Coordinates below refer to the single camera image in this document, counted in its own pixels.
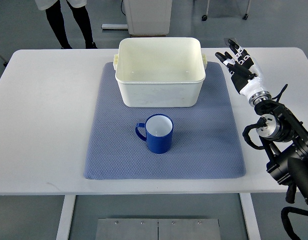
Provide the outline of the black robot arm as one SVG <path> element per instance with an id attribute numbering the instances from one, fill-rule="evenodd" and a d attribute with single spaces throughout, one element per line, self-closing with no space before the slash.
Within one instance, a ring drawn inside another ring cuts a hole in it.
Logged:
<path id="1" fill-rule="evenodd" d="M 269 158 L 266 171 L 278 184 L 287 186 L 286 202 L 293 204 L 296 191 L 300 191 L 308 205 L 308 130 L 279 99 L 279 95 L 271 97 L 267 91 L 251 95 L 249 103 L 260 118 L 246 126 L 242 135 L 252 148 L 265 150 Z M 281 210 L 287 235 L 297 240 L 289 213 L 308 217 L 308 210 L 292 206 Z"/>

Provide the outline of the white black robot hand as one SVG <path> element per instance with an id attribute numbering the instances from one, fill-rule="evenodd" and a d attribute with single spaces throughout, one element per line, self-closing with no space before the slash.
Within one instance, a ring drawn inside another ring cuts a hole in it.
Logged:
<path id="1" fill-rule="evenodd" d="M 245 96 L 251 106 L 270 100 L 271 94 L 264 85 L 264 76 L 256 60 L 232 39 L 228 39 L 228 43 L 234 55 L 217 52 L 215 56 L 227 67 L 236 91 Z"/>

